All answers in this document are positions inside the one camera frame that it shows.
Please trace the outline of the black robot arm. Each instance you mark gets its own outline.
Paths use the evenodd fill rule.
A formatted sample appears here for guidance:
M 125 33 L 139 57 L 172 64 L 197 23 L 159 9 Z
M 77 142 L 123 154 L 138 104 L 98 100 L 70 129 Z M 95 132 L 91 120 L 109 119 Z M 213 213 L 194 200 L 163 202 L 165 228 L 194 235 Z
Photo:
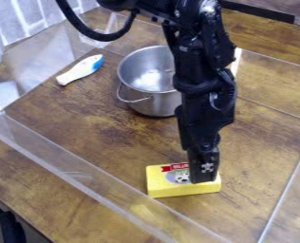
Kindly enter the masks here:
M 176 109 L 193 183 L 216 180 L 221 128 L 236 118 L 237 82 L 228 65 L 236 45 L 225 31 L 218 0 L 98 0 L 113 11 L 135 11 L 162 21 L 174 57 Z

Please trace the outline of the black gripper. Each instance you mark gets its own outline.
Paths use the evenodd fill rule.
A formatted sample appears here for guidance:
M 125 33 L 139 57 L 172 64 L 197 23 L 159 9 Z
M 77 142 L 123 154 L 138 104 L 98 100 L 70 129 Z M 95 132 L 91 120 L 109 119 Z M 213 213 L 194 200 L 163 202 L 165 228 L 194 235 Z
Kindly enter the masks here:
M 188 152 L 189 179 L 193 184 L 214 181 L 220 165 L 220 130 L 236 118 L 236 78 L 224 68 L 198 84 L 190 77 L 174 75 L 173 84 L 182 95 L 176 116 L 181 144 Z

